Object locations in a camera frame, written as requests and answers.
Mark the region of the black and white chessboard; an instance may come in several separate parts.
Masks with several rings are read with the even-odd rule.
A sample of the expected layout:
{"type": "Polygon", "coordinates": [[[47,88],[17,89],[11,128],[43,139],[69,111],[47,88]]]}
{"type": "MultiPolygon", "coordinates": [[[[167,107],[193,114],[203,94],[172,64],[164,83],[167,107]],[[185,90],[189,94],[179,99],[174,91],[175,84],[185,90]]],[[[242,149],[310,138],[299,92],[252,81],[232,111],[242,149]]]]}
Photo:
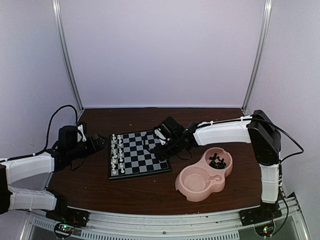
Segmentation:
{"type": "Polygon", "coordinates": [[[131,132],[131,133],[113,133],[116,140],[112,140],[112,134],[109,136],[109,170],[108,179],[110,181],[146,177],[155,174],[164,174],[172,171],[170,162],[166,160],[158,160],[153,148],[160,141],[154,137],[151,130],[131,132]],[[121,135],[122,147],[118,146],[117,136],[121,135]],[[116,154],[111,153],[111,143],[115,143],[116,154]],[[123,161],[119,161],[118,149],[122,149],[123,161]],[[112,174],[111,158],[114,155],[116,174],[112,174]],[[121,173],[119,163],[124,164],[125,173],[121,173]]]}

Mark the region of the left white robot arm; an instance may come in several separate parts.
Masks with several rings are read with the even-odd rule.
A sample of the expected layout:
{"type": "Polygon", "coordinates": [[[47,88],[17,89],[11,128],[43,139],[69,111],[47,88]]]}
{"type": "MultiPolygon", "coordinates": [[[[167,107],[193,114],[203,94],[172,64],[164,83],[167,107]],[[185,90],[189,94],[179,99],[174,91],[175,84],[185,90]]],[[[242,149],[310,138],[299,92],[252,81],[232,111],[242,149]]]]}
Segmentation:
{"type": "Polygon", "coordinates": [[[86,136],[86,127],[67,125],[58,131],[52,148],[30,155],[4,158],[0,161],[0,212],[12,210],[43,210],[67,222],[72,218],[67,199],[56,191],[30,190],[12,187],[29,177],[56,173],[72,166],[72,162],[103,150],[107,138],[95,134],[86,136]]]}

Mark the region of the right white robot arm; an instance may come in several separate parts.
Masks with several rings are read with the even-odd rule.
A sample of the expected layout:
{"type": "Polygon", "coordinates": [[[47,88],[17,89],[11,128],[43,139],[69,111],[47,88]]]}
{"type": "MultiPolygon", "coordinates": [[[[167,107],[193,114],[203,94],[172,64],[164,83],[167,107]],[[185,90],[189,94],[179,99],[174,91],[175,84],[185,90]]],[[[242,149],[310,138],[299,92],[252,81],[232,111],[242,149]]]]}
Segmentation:
{"type": "MultiPolygon", "coordinates": [[[[151,152],[158,160],[168,160],[183,150],[222,143],[251,144],[261,171],[261,206],[259,220],[268,220],[278,202],[280,179],[281,134],[262,110],[252,115],[223,121],[192,122],[183,127],[167,117],[152,131],[159,140],[151,152]]],[[[175,189],[190,202],[200,202],[212,193],[221,192],[233,169],[233,159],[224,149],[211,147],[200,160],[185,167],[175,180],[175,189]]]]}

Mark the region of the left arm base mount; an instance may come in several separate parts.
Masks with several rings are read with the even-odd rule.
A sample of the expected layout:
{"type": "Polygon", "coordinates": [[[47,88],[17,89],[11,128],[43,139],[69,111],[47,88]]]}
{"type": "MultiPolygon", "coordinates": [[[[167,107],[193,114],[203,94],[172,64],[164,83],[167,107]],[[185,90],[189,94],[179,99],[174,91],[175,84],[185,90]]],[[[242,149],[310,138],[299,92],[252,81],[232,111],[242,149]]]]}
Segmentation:
{"type": "Polygon", "coordinates": [[[86,210],[79,210],[75,208],[67,208],[63,213],[57,210],[45,210],[46,218],[71,225],[73,227],[86,227],[90,213],[86,210]]]}

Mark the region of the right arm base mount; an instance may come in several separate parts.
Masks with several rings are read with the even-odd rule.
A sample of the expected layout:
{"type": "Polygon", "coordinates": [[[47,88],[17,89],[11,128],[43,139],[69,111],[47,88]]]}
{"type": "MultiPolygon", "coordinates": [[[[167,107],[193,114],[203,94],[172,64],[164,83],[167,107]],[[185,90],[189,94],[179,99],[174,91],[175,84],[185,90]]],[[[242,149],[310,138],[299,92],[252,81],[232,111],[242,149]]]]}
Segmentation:
{"type": "Polygon", "coordinates": [[[239,217],[242,226],[256,225],[264,222],[270,222],[275,218],[282,216],[281,210],[272,212],[270,209],[262,209],[261,206],[248,208],[239,211],[239,217]]]}

